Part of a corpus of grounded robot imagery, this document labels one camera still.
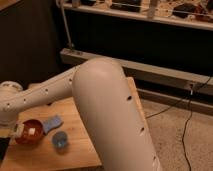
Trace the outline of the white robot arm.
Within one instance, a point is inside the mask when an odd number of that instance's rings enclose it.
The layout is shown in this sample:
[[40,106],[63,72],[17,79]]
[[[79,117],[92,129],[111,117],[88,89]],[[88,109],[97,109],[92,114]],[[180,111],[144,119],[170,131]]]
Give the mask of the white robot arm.
[[68,97],[105,171],[163,171],[123,68],[112,58],[87,60],[27,90],[0,83],[0,136],[21,112]]

